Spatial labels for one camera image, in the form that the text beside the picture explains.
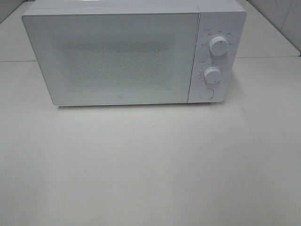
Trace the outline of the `round door release button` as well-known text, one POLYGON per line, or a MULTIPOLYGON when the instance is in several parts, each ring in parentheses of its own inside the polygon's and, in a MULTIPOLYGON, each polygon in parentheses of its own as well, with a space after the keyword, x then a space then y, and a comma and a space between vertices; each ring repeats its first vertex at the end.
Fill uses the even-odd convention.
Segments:
POLYGON ((200 98, 203 100, 210 100, 214 97, 214 90, 207 88, 207 89, 203 89, 200 92, 200 98))

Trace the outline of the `white control knob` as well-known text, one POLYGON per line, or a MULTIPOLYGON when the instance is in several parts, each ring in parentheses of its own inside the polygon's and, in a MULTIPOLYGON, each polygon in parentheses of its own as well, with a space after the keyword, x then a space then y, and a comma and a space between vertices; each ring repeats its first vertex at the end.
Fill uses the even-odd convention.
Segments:
POLYGON ((222 73, 218 67, 211 66, 204 70, 203 76, 208 84, 215 84, 220 81, 222 73))
POLYGON ((209 50, 214 56, 222 56, 228 51, 229 40, 223 35, 219 34, 209 40, 209 50))

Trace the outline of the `white microwave door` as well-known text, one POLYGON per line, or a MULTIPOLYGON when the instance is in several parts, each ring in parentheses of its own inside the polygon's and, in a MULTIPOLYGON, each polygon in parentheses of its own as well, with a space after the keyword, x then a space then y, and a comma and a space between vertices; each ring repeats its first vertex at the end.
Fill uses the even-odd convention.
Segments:
POLYGON ((23 16, 56 106, 186 103, 199 15, 23 16))

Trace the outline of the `white microwave oven body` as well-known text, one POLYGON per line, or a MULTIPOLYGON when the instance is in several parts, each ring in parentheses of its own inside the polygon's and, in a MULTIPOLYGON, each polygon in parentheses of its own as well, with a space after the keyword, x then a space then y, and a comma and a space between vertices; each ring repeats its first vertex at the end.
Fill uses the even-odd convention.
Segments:
POLYGON ((245 10, 235 0, 37 0, 22 19, 23 16, 188 13, 197 13, 199 22, 188 101, 182 104, 222 102, 246 21, 245 10), (229 47, 224 55, 214 56, 208 43, 219 34, 228 38, 229 47), (204 70, 211 66, 218 67, 222 73, 215 84, 206 83, 203 76, 204 70), (207 88, 214 90, 214 97, 203 100, 200 92, 207 88))

